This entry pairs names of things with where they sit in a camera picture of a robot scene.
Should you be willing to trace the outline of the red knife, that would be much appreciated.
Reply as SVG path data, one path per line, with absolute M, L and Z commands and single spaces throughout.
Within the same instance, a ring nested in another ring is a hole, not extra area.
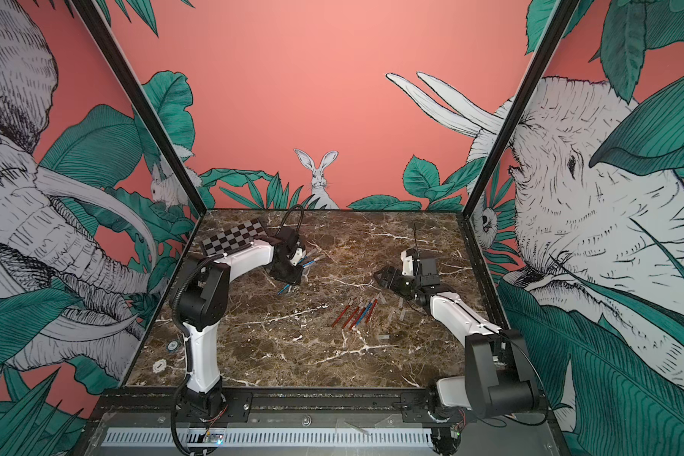
M 336 326 L 350 311 L 351 305 L 347 305 L 344 310 L 337 316 L 337 318 L 332 323 L 332 327 Z
M 356 321 L 357 314 L 360 312 L 360 310 L 361 310 L 361 307 L 357 307 L 353 310 L 353 312 L 350 314 L 350 316 L 347 318 L 347 320 L 343 324 L 342 329 L 345 329 L 350 323 L 352 323 L 353 321 Z
M 368 311 L 368 313 L 367 313 L 367 316 L 366 316 L 366 318 L 365 318 L 365 324 L 368 324 L 368 323 L 371 321 L 371 319 L 372 319 L 372 314 L 374 313 L 374 310 L 375 310 L 375 308 L 376 308 L 376 306 L 377 306 L 377 303 L 378 303 L 378 298 L 376 298 L 376 299 L 372 302 L 372 305 L 370 306 L 370 309 L 369 309 L 369 311 Z
M 348 330 L 351 331 L 355 326 L 357 325 L 357 322 L 365 315 L 365 312 L 368 310 L 368 306 L 361 307 L 359 311 L 353 316 L 353 319 L 351 320 Z

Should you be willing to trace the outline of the blue knife bottom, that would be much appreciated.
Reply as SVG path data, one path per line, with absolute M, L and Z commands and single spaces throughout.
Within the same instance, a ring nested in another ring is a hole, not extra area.
M 376 304 L 376 300 L 371 301 L 371 302 L 367 305 L 367 307 L 365 308 L 365 310 L 361 313 L 360 317 L 359 317 L 359 318 L 357 319 L 357 321 L 355 322 L 355 328 L 356 328 L 357 326 L 359 326 L 359 325 L 365 320 L 365 318 L 367 317 L 368 313 L 370 313 L 370 310 L 374 307 L 374 304 Z

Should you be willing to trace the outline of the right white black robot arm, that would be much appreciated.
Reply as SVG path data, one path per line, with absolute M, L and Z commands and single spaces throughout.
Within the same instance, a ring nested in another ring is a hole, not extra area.
M 540 378 L 526 343 L 515 330 L 488 321 L 439 275 L 428 251 L 401 253 L 402 267 L 374 273 L 377 284 L 417 305 L 442 323 L 465 350 L 465 373 L 438 380 L 434 398 L 443 410 L 463 409 L 493 418 L 541 408 Z

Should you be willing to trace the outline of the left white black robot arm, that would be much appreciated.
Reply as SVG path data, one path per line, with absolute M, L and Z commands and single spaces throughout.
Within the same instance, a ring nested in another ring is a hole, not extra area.
M 301 282 L 305 256 L 298 228 L 281 227 L 271 236 L 188 260 L 179 276 L 173 320 L 184 337 L 190 393 L 203 397 L 220 385 L 217 332 L 227 309 L 231 282 L 263 268 L 272 279 L 296 286 Z

